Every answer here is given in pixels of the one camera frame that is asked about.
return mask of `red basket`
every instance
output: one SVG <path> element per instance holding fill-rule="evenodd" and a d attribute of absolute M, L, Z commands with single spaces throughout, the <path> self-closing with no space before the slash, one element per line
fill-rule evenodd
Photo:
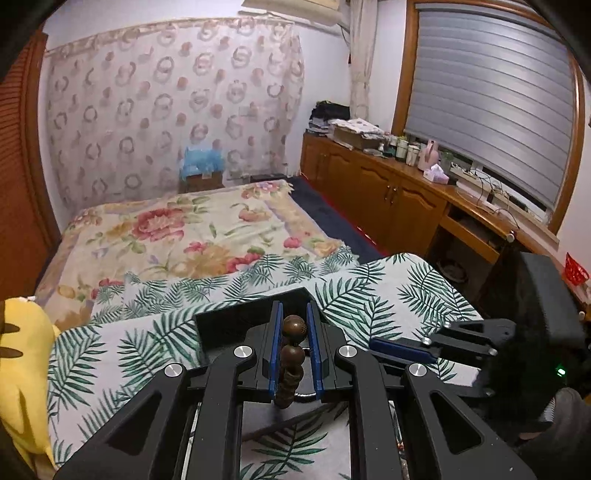
<path fill-rule="evenodd" d="M 575 286 L 581 285 L 589 279 L 587 271 L 579 265 L 576 260 L 571 257 L 568 252 L 566 254 L 566 264 L 564 266 L 564 275 Z"/>

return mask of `wooden wardrobe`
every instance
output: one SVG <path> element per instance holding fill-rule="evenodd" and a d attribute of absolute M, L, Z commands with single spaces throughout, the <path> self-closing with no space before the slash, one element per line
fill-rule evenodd
<path fill-rule="evenodd" d="M 37 130 L 46 41 L 47 35 L 35 32 L 0 83 L 0 300 L 33 294 L 60 239 Z"/>

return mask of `sheer white curtain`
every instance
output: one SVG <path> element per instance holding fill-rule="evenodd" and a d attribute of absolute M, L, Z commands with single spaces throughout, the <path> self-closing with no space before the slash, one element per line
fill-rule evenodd
<path fill-rule="evenodd" d="M 368 119 L 378 0 L 351 0 L 351 118 Z"/>
<path fill-rule="evenodd" d="M 290 22 L 146 24 L 48 55 L 51 160 L 71 213 L 176 192 L 186 147 L 219 151 L 231 177 L 285 172 L 304 82 Z"/>

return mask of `bed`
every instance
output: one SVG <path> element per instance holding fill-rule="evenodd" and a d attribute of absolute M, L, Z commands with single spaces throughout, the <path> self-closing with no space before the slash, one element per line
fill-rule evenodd
<path fill-rule="evenodd" d="M 36 291 L 62 331 L 47 396 L 57 466 L 163 366 L 206 361 L 192 321 L 200 312 L 304 287 L 360 348 L 374 335 L 422 338 L 446 320 L 480 318 L 419 257 L 361 265 L 291 192 L 280 180 L 108 204 L 70 224 Z M 459 384 L 477 373 L 449 361 L 435 372 Z M 348 478 L 348 431 L 338 404 L 245 442 L 242 479 Z"/>
<path fill-rule="evenodd" d="M 192 280 L 195 291 L 207 290 L 207 299 L 200 296 L 198 301 L 184 297 L 183 286 L 188 282 L 184 278 L 141 281 L 132 274 L 124 278 L 123 288 L 96 302 L 93 318 L 100 319 L 102 312 L 130 302 L 149 310 L 154 305 L 150 291 L 167 298 L 157 307 L 167 311 L 112 322 L 95 320 L 58 337 L 48 395 L 50 437 L 58 465 L 155 371 L 171 361 L 188 368 L 200 364 L 199 333 L 192 321 L 200 312 L 304 287 L 324 317 L 341 327 L 348 342 L 360 348 L 367 346 L 372 335 L 422 338 L 446 320 L 480 318 L 437 271 L 410 254 L 364 265 L 359 265 L 346 247 L 320 262 L 265 254 L 243 271 Z M 76 371 L 88 369 L 92 385 L 77 385 Z M 477 373 L 472 367 L 445 360 L 434 370 L 442 380 L 464 385 L 471 384 Z M 245 442 L 241 478 L 348 478 L 348 434 L 346 405 L 330 406 L 305 421 Z"/>
<path fill-rule="evenodd" d="M 60 330 L 85 325 L 97 295 L 141 280 L 208 278 L 264 254 L 319 260 L 342 242 L 327 237 L 290 197 L 285 180 L 82 211 L 66 229 L 35 295 Z"/>

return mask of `jar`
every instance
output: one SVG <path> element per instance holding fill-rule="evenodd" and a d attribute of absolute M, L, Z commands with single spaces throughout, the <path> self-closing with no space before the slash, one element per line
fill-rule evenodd
<path fill-rule="evenodd" d="M 404 161 L 407 156 L 408 142 L 406 140 L 398 140 L 398 148 L 396 149 L 396 158 Z"/>
<path fill-rule="evenodd" d="M 406 164 L 415 167 L 417 165 L 418 153 L 419 149 L 416 145 L 409 145 Z"/>

